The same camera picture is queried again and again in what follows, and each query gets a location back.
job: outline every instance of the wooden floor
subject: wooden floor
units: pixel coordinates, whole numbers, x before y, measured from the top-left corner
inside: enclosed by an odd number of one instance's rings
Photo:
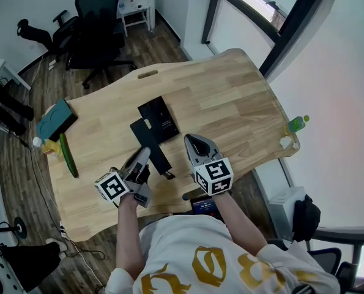
[[[157,20],[157,27],[153,32],[148,32],[142,24],[128,29],[129,37],[126,46],[122,50],[121,59],[132,59],[138,67],[148,66],[155,63],[186,61],[180,45],[172,35],[167,26]],[[92,79],[90,89],[82,87],[82,81],[91,72],[90,70],[64,70],[64,58],[57,63],[51,71],[48,70],[49,63],[54,58],[47,56],[41,63],[31,67],[22,77],[32,83],[29,93],[22,86],[12,85],[9,93],[17,100],[27,103],[34,108],[35,118],[31,122],[32,137],[35,135],[35,125],[40,121],[46,109],[61,97],[74,99],[89,94],[107,86],[105,75],[98,75]],[[129,72],[128,67],[112,67],[110,73],[114,80],[123,77]],[[26,120],[17,118],[22,124],[29,128]],[[22,136],[24,141],[31,142],[29,129]],[[46,187],[51,190],[50,176],[46,157],[39,151],[36,158],[40,165],[39,174],[34,161],[34,169],[41,191],[50,209],[55,223],[59,224],[59,214]],[[45,203],[39,192],[34,173],[31,167],[31,158],[28,149],[20,142],[3,132],[0,132],[0,181],[2,196],[9,218],[20,216],[27,225],[28,237],[22,241],[22,245],[34,246],[45,243],[47,238],[62,240],[60,233],[54,228]],[[273,226],[264,205],[261,193],[252,173],[248,173],[239,179],[234,185],[234,197],[250,219],[261,229],[267,238],[274,237]],[[139,226],[143,228],[149,222],[160,219],[164,215],[143,217],[139,219]],[[68,243],[70,254],[76,250]],[[84,257],[94,270],[102,284],[106,284],[108,277],[115,267],[116,226],[110,227],[86,242],[78,243],[79,247],[91,250],[100,250],[106,254],[106,259],[98,260],[98,255],[84,253]],[[94,293],[98,281],[92,275],[90,269],[84,264],[81,256],[67,258],[61,262],[58,269],[49,275],[41,284],[43,293]]]

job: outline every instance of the white t-shirt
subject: white t-shirt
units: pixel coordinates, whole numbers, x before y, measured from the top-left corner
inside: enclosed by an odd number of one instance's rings
[[[267,245],[254,257],[233,243],[224,223],[210,216],[166,217],[139,237],[145,268],[136,281],[116,268],[106,294],[292,293],[302,284],[317,294],[340,292],[336,278],[296,242],[286,252]]]

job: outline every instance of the gold print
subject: gold print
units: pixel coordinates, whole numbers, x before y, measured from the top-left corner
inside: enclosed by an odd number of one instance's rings
[[[155,277],[157,279],[163,279],[168,282],[169,286],[173,294],[186,294],[191,287],[190,285],[184,285],[179,282],[178,277],[175,274],[164,273],[167,270],[168,264],[166,263],[164,267],[160,270],[157,270],[153,276],[147,274],[141,278],[141,282],[143,285],[143,294],[153,294],[154,291],[157,291],[157,288],[152,286],[152,279]]]
[[[294,272],[299,281],[308,282],[318,278],[318,276],[314,273],[307,273],[302,270],[295,270]]]
[[[237,259],[238,263],[240,263],[240,265],[244,268],[240,272],[240,278],[243,280],[244,284],[247,287],[254,289],[256,287],[259,287],[263,282],[270,279],[272,276],[276,275],[277,287],[274,290],[274,292],[281,290],[282,286],[284,286],[285,284],[284,276],[278,271],[272,271],[268,263],[262,262],[257,258],[254,258],[256,261],[253,261],[250,258],[248,258],[248,256],[249,256],[248,254],[243,254]],[[261,280],[256,280],[251,274],[251,269],[254,265],[259,265],[261,268],[262,272]]]
[[[206,252],[204,255],[204,261],[207,265],[209,272],[202,266],[201,262],[198,259],[198,252]],[[214,275],[214,262],[212,258],[212,254],[217,260],[218,265],[222,271],[222,277],[218,277]],[[198,247],[195,250],[195,255],[193,259],[193,263],[191,264],[195,271],[195,274],[203,283],[214,285],[215,287],[219,287],[221,283],[225,280],[226,275],[226,263],[223,250],[221,248],[206,248],[206,247]]]

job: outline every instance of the cucumber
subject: cucumber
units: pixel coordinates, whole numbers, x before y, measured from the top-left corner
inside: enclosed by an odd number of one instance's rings
[[[61,143],[62,153],[64,154],[67,167],[69,168],[71,174],[75,178],[77,178],[78,171],[77,171],[76,163],[74,162],[72,153],[70,152],[69,144],[67,143],[65,134],[61,133],[59,135],[59,142]]]

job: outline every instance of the wooden desk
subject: wooden desk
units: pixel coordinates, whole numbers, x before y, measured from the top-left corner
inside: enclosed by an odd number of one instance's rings
[[[156,70],[157,74],[138,76]],[[48,156],[51,183],[62,222],[74,241],[84,241],[118,222],[117,209],[97,192],[93,182],[110,167],[121,168],[139,148],[130,124],[139,119],[138,106],[163,96],[180,135],[161,145],[176,178],[168,181],[150,164],[153,197],[139,217],[190,210],[182,195],[193,182],[184,135],[212,139],[228,157],[235,180],[258,165],[297,150],[283,151],[279,141],[288,121],[259,70],[240,49],[200,62],[155,64],[133,71],[69,105],[78,116],[66,132],[79,178],[63,159]]]

